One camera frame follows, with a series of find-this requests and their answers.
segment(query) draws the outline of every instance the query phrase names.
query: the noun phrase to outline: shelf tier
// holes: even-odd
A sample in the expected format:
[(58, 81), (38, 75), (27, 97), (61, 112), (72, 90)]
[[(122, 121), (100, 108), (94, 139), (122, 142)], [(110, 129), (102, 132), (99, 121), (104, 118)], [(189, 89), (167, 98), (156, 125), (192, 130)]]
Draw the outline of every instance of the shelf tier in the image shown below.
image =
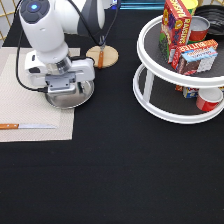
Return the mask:
[(140, 32), (137, 52), (144, 66), (161, 79), (181, 86), (193, 88), (224, 86), (224, 40), (218, 42), (218, 57), (210, 71), (191, 76), (181, 75), (165, 62), (159, 50), (161, 20), (162, 16), (156, 17), (148, 22)]
[(153, 77), (142, 64), (135, 73), (133, 89), (142, 107), (161, 119), (180, 124), (201, 123), (217, 116), (224, 108), (222, 101), (212, 111), (200, 111), (196, 98), (185, 99), (181, 92), (175, 91), (175, 85)]

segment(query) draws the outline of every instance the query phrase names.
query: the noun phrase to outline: wooden knife handle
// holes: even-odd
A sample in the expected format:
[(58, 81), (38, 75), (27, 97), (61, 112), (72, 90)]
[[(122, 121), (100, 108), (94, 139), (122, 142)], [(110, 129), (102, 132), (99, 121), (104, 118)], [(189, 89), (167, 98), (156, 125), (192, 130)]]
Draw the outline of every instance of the wooden knife handle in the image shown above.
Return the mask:
[(98, 68), (101, 69), (103, 67), (103, 51), (100, 51)]
[(18, 129), (19, 125), (18, 124), (0, 124), (0, 130), (3, 129)]

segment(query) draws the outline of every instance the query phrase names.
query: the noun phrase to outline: soda can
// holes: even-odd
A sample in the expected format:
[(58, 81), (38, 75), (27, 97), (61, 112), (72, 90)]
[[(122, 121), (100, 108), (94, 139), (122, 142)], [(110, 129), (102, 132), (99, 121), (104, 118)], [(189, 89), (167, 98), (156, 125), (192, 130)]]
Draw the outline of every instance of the soda can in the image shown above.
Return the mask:
[(205, 40), (210, 27), (210, 22), (201, 16), (192, 16), (188, 44)]
[(203, 111), (211, 111), (223, 100), (223, 93), (219, 88), (200, 89), (196, 105)]
[(197, 0), (182, 0), (188, 12), (193, 16), (198, 6)]

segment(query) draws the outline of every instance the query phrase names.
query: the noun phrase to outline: wooden base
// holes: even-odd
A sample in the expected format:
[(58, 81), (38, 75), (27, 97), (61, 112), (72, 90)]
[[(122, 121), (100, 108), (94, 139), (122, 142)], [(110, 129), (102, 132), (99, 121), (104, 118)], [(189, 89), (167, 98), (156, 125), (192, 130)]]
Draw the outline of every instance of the wooden base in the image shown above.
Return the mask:
[[(110, 67), (118, 61), (119, 55), (114, 48), (110, 46), (105, 46), (103, 52), (104, 52), (103, 68)], [(98, 67), (99, 54), (100, 54), (100, 47), (98, 46), (89, 49), (86, 53), (87, 57), (91, 57), (95, 60), (94, 67)]]

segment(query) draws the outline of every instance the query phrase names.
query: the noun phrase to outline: beige placemat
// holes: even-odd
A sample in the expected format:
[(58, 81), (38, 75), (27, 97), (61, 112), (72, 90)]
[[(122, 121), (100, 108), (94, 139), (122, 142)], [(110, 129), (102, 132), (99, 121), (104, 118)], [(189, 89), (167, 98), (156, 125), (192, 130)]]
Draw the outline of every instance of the beige placemat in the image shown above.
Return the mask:
[[(18, 84), (16, 50), (0, 50), (0, 123), (44, 123), (55, 125), (57, 129), (0, 130), (0, 142), (72, 139), (74, 109), (56, 109), (46, 101), (43, 93), (28, 91)], [(24, 71), (25, 54), (29, 51), (32, 49), (21, 49), (19, 76), (25, 85), (33, 87)], [(79, 55), (80, 49), (70, 49), (70, 52)]]

